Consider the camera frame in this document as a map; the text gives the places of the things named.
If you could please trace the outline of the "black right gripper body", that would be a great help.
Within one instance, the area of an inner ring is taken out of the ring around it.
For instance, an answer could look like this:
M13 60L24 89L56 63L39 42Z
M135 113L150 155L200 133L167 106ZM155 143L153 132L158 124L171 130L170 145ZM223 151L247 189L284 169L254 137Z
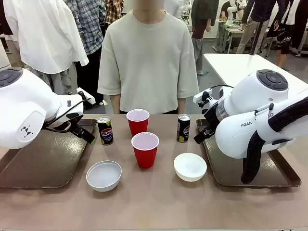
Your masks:
M216 102L212 106L210 106L208 110L205 112L204 117L208 122L208 128L212 132L215 132L218 124L221 121L221 115L219 112L219 103Z

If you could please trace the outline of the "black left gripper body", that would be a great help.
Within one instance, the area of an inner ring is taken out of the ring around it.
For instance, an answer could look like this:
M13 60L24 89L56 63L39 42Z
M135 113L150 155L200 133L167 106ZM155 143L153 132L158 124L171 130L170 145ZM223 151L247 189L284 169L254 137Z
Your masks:
M44 123L44 129L57 133L67 133L74 130L83 115L78 113L68 113L62 117L55 118Z

